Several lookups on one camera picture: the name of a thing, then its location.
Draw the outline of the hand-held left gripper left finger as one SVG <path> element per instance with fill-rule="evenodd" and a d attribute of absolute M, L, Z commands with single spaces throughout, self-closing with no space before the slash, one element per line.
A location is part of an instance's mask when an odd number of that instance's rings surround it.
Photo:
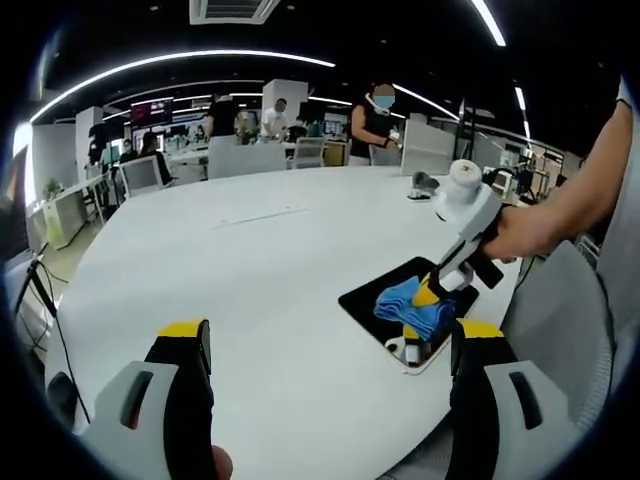
<path fill-rule="evenodd" d="M 81 439 L 119 479 L 214 479 L 209 322 L 174 322 L 101 390 Z"/>

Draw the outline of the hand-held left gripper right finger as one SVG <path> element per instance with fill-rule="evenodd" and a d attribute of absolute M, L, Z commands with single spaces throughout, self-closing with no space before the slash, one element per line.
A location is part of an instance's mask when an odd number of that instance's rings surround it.
<path fill-rule="evenodd" d="M 449 479 L 544 479 L 591 426 L 590 400 L 518 359 L 492 323 L 452 323 L 451 377 Z"/>

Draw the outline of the person's right hand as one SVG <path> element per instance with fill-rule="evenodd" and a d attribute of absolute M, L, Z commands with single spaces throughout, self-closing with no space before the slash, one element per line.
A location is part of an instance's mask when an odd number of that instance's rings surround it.
<path fill-rule="evenodd" d="M 555 209 L 548 205 L 506 207 L 498 219 L 496 236 L 483 246 L 483 252 L 503 262 L 548 253 L 558 243 L 556 220 Z"/>

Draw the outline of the person's left hand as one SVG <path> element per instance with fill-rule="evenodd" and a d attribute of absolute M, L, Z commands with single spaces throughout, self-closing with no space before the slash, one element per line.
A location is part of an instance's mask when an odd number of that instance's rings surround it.
<path fill-rule="evenodd" d="M 220 446 L 213 445 L 211 449 L 217 471 L 217 478 L 219 480 L 230 480 L 234 469 L 230 455 Z"/>

